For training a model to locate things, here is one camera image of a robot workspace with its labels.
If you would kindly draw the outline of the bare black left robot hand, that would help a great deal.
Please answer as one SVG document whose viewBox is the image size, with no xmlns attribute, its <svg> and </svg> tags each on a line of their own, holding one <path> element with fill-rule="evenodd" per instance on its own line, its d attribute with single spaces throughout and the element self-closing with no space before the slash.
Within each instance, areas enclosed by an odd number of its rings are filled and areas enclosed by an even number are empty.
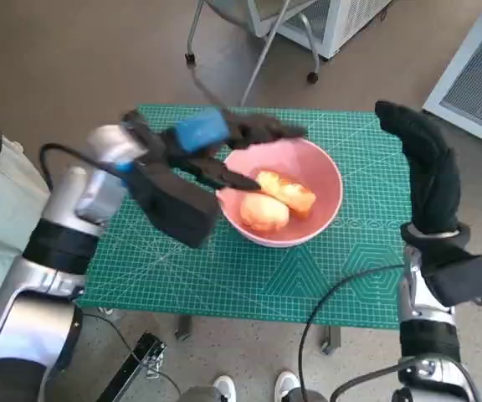
<svg viewBox="0 0 482 402">
<path fill-rule="evenodd" d="M 213 189 L 233 188 L 258 191 L 259 184 L 241 173 L 229 170 L 214 157 L 223 145 L 232 150 L 246 150 L 251 146 L 282 140 L 296 140 L 307 135 L 307 130 L 259 113 L 248 115 L 226 109 L 208 109 L 175 126 L 161 131 L 168 164 L 189 173 Z"/>
</svg>

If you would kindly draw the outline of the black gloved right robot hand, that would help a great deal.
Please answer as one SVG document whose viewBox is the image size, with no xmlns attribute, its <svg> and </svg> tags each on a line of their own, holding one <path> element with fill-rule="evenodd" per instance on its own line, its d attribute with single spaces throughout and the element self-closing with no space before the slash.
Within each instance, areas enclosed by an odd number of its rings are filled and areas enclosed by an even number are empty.
<svg viewBox="0 0 482 402">
<path fill-rule="evenodd" d="M 375 104 L 380 127 L 397 137 L 408 161 L 413 226 L 423 235 L 458 230 L 461 198 L 454 151 L 423 113 L 387 100 Z"/>
</svg>

